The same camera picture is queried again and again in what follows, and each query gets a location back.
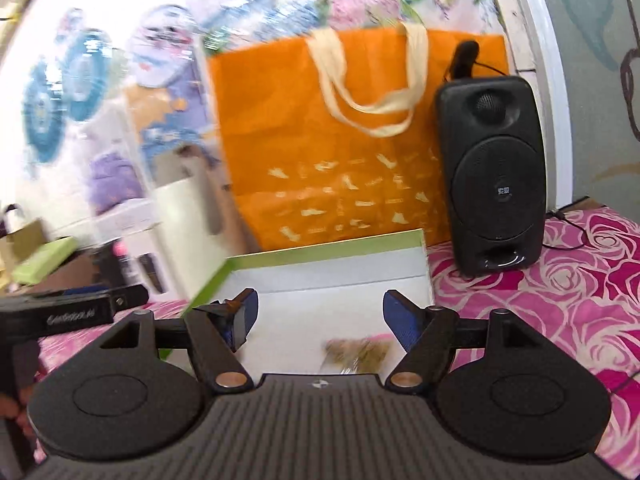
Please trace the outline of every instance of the silver bolt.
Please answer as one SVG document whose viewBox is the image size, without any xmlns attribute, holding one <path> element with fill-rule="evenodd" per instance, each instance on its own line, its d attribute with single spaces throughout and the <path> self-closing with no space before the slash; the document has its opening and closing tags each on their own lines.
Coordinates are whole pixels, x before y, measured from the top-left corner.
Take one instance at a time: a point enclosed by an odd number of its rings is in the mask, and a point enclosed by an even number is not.
<svg viewBox="0 0 640 480">
<path fill-rule="evenodd" d="M 391 376 L 391 383 L 398 388 L 415 388 L 422 383 L 422 377 L 414 372 L 398 372 Z"/>
<path fill-rule="evenodd" d="M 246 382 L 246 375 L 240 372 L 224 372 L 216 377 L 216 383 L 223 388 L 238 388 Z"/>
</svg>

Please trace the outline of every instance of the microphone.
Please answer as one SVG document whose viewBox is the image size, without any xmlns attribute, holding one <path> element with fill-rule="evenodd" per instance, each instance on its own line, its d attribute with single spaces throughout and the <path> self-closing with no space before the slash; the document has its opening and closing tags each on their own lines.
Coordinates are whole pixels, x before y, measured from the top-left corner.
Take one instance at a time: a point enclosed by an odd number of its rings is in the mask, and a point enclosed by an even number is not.
<svg viewBox="0 0 640 480">
<path fill-rule="evenodd" d="M 480 45 L 477 41 L 462 41 L 456 47 L 449 67 L 451 79 L 471 77 L 471 71 L 478 59 Z"/>
</svg>

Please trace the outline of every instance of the orange bag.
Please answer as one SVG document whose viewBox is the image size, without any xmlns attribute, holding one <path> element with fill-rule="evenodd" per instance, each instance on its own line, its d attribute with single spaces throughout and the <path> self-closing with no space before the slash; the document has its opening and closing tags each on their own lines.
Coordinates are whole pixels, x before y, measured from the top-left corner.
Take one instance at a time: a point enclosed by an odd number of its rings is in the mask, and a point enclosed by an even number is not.
<svg viewBox="0 0 640 480">
<path fill-rule="evenodd" d="M 434 95 L 460 41 L 480 44 L 479 62 L 503 72 L 508 63 L 501 36 L 421 30 L 323 32 L 322 42 L 293 38 L 209 58 L 232 189 L 263 250 L 420 227 L 428 245 L 449 239 Z M 368 113 L 348 104 L 348 92 Z"/>
</svg>

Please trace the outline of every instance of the pink rose pattern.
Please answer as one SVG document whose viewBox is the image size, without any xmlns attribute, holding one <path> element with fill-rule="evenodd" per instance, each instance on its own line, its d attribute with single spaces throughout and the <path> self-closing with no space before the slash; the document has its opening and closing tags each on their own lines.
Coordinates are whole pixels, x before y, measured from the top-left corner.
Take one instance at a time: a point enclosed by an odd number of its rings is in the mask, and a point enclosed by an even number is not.
<svg viewBox="0 0 640 480">
<path fill-rule="evenodd" d="M 468 280 L 456 269 L 449 243 L 430 248 L 436 302 L 463 317 L 513 310 L 588 368 L 609 389 L 612 414 L 597 453 L 628 478 L 640 474 L 640 226 L 610 208 L 567 213 L 588 232 L 574 251 L 542 249 L 538 262 Z M 573 247 L 581 232 L 556 219 L 545 243 Z M 459 351 L 453 367 L 483 354 Z"/>
<path fill-rule="evenodd" d="M 389 25 L 401 20 L 399 0 L 331 0 L 327 25 L 336 30 Z"/>
<path fill-rule="evenodd" d="M 163 303 L 147 303 L 143 308 L 152 310 L 156 319 L 165 319 L 180 316 L 187 305 L 186 301 L 165 301 Z M 121 320 L 132 311 L 133 309 L 130 309 L 117 313 L 115 320 Z M 44 337 L 40 340 L 40 361 L 47 372 L 50 372 L 73 357 L 100 334 L 106 332 L 109 327 L 110 325 L 98 326 L 69 334 Z"/>
</svg>

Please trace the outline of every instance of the black cable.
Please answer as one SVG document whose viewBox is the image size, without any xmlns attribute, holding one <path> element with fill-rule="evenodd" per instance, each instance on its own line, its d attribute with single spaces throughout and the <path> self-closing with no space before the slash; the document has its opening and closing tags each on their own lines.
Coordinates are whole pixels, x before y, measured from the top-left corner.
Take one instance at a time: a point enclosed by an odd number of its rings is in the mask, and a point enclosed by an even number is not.
<svg viewBox="0 0 640 480">
<path fill-rule="evenodd" d="M 562 211 L 558 211 L 558 210 L 553 210 L 553 211 L 549 211 L 547 213 L 548 217 L 551 218 L 557 218 L 558 220 L 562 221 L 562 222 L 566 222 L 569 225 L 572 225 L 573 227 L 575 227 L 576 229 L 580 229 L 580 231 L 582 232 L 580 234 L 580 240 L 582 241 L 582 243 L 578 246 L 575 247 L 559 247 L 559 246 L 552 246 L 552 245 L 547 245 L 547 244 L 542 244 L 543 247 L 546 247 L 547 249 L 554 249 L 556 251 L 575 251 L 576 249 L 581 249 L 583 248 L 587 242 L 586 240 L 588 240 L 588 234 L 587 234 L 587 230 L 582 227 L 579 226 L 578 224 L 575 224 L 573 222 L 571 222 L 571 220 L 569 220 Z"/>
<path fill-rule="evenodd" d="M 505 74 L 502 70 L 498 70 L 495 66 L 485 65 L 484 63 L 479 63 L 477 61 L 474 61 L 474 65 L 478 65 L 478 66 L 482 66 L 484 68 L 488 68 L 489 70 L 493 70 L 494 72 L 497 72 L 498 74 L 501 74 L 501 75 L 505 75 L 505 76 L 509 75 L 509 74 Z M 449 68 L 447 68 L 447 71 L 444 73 L 444 76 L 442 77 L 442 81 L 443 82 L 448 82 L 449 81 L 447 79 L 447 76 L 451 75 L 450 72 L 451 72 L 451 67 L 449 66 Z"/>
<path fill-rule="evenodd" d="M 493 70 L 494 72 L 497 72 L 498 74 L 508 75 L 508 74 L 505 74 L 502 70 L 498 70 L 495 66 L 485 65 L 484 63 L 478 63 L 477 61 L 474 62 L 474 65 L 483 66 L 485 68 L 488 68 L 489 70 Z"/>
<path fill-rule="evenodd" d="M 610 391 L 609 396 L 615 395 L 618 392 L 622 391 L 625 387 L 627 387 L 629 384 L 631 384 L 631 382 L 633 380 L 635 380 L 635 378 L 638 376 L 638 374 L 640 374 L 640 370 L 636 370 L 633 374 L 631 374 L 624 381 L 622 381 L 621 384 L 619 384 L 618 386 L 613 388 L 613 390 Z"/>
</svg>

